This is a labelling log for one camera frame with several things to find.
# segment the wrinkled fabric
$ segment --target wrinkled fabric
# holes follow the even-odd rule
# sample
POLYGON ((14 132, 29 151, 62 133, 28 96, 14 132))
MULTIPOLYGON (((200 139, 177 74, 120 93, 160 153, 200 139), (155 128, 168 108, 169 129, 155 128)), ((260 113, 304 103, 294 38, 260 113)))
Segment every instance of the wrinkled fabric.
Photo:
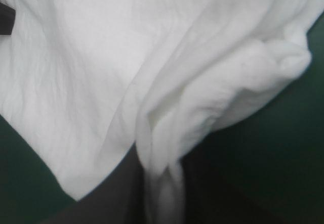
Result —
POLYGON ((133 142, 152 223, 181 223, 179 160, 310 63, 324 0, 0 0, 0 114, 78 200, 133 142))

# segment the green surface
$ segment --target green surface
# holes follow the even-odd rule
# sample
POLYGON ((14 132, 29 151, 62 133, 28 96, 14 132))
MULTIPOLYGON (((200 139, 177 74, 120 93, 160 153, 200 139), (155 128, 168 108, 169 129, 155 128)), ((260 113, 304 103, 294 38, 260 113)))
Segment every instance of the green surface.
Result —
POLYGON ((0 223, 36 223, 73 202, 36 153, 0 118, 0 223))
POLYGON ((306 73, 249 119, 209 136, 205 157, 290 223, 324 223, 324 16, 308 33, 306 73))
MULTIPOLYGON (((309 32, 313 62, 267 107, 207 138, 215 168, 291 223, 324 223, 324 16, 309 32)), ((36 223, 73 203, 0 118, 0 223, 36 223)))

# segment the white cloth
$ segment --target white cloth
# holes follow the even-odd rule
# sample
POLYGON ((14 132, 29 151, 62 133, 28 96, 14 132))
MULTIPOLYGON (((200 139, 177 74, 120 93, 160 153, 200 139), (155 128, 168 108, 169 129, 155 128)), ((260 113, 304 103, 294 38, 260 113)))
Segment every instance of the white cloth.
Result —
POLYGON ((0 0, 0 114, 76 200, 136 141, 153 223, 180 223, 179 159, 308 66, 324 0, 0 0))

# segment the crumpled cloth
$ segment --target crumpled cloth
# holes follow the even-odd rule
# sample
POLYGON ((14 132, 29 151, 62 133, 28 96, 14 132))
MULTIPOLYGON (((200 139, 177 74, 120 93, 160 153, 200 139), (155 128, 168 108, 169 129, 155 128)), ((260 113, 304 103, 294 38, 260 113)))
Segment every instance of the crumpled cloth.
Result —
POLYGON ((0 114, 78 200, 133 142, 151 223, 181 223, 180 158, 310 63, 324 0, 0 0, 0 114))

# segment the white fabric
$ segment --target white fabric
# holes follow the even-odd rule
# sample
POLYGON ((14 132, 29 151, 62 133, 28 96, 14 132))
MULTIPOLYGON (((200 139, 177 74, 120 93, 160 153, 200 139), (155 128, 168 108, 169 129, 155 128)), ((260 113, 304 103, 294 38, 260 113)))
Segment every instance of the white fabric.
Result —
POLYGON ((180 223, 179 159, 308 66, 324 0, 0 0, 0 114, 80 199, 136 141, 153 223, 180 223))

